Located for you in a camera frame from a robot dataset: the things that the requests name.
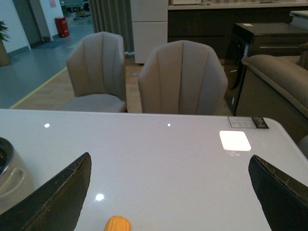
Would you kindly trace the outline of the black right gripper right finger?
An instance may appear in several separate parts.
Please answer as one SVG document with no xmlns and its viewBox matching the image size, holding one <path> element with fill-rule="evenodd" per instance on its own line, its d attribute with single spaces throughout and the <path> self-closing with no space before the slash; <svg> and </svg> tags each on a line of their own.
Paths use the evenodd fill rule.
<svg viewBox="0 0 308 231">
<path fill-rule="evenodd" d="M 248 165 L 254 192 L 273 231 L 308 229 L 308 187 L 261 157 Z"/>
</svg>

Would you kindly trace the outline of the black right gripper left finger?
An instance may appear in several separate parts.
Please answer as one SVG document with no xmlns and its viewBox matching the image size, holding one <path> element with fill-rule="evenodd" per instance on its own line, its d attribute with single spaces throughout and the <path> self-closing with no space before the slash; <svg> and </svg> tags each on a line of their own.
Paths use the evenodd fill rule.
<svg viewBox="0 0 308 231">
<path fill-rule="evenodd" d="M 91 156 L 84 153 L 0 216 L 2 231 L 73 231 L 90 185 Z"/>
</svg>

